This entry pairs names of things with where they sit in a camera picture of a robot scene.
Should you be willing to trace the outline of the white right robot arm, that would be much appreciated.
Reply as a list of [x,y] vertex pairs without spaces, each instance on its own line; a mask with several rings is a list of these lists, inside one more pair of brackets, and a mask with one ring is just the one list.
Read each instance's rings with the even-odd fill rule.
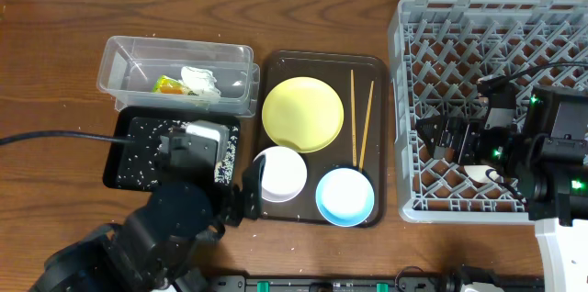
[[516,180],[526,200],[547,291],[587,288],[587,94],[536,86],[524,126],[486,128],[481,119],[433,116],[415,124],[429,154],[461,166],[485,165],[486,177]]

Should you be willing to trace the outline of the pink white bowl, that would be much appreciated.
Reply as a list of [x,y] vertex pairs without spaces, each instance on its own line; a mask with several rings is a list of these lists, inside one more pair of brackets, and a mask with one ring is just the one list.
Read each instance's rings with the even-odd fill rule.
[[288,202],[306,185],[308,170],[302,157],[294,150],[274,146],[261,151],[255,159],[265,159],[261,177],[261,196],[272,203]]

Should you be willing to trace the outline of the rice and food scraps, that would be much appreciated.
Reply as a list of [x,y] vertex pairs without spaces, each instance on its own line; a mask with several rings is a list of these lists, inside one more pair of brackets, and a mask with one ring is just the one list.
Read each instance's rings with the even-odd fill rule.
[[[142,118],[135,117],[124,123],[122,131],[136,141],[133,146],[124,146],[122,152],[111,152],[113,164],[105,168],[103,182],[108,187],[151,191],[158,182],[155,162],[158,159],[160,137],[172,128],[184,127],[196,118]],[[229,117],[224,125],[229,128],[228,150],[221,162],[217,163],[215,182],[229,186],[232,182],[234,163],[240,133],[240,123]]]

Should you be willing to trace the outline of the white napkin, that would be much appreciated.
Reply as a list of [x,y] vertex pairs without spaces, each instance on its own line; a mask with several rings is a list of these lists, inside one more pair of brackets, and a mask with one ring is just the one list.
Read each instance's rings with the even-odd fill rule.
[[218,100],[221,91],[217,88],[217,79],[208,69],[185,66],[181,69],[181,81],[185,95],[196,95]]

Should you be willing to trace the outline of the blue bowl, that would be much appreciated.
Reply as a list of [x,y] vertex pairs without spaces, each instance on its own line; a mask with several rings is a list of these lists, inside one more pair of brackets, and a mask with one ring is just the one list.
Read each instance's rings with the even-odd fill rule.
[[355,227],[370,216],[375,192],[369,180],[351,168],[325,174],[315,192],[316,207],[324,219],[338,227]]

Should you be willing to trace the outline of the green snack wrapper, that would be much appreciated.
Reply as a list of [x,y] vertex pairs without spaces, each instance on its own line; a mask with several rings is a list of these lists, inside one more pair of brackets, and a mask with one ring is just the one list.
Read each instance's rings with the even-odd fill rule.
[[162,75],[155,82],[152,92],[168,95],[195,95],[182,80],[176,80],[165,75]]

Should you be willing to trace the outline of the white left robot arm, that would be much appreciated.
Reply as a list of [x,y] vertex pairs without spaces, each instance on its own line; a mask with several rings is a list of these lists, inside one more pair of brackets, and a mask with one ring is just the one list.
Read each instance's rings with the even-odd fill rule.
[[121,224],[96,228],[50,256],[31,291],[154,291],[185,279],[200,245],[261,215],[260,156],[242,186],[221,191],[210,176],[175,170]]

